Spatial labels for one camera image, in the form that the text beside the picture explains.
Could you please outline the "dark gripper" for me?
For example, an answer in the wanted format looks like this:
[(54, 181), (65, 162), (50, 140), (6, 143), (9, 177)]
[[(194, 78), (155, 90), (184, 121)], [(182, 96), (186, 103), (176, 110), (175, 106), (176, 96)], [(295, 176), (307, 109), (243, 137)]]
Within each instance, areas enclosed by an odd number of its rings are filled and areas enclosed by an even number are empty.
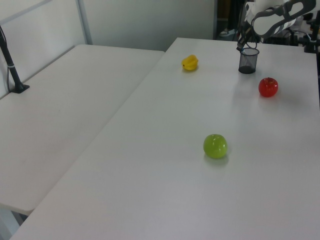
[(236, 49), (239, 52), (242, 52), (244, 48), (249, 48), (248, 44), (250, 38), (254, 35), (254, 31), (252, 30), (252, 26), (247, 21), (243, 21), (240, 26), (240, 38), (237, 41)]

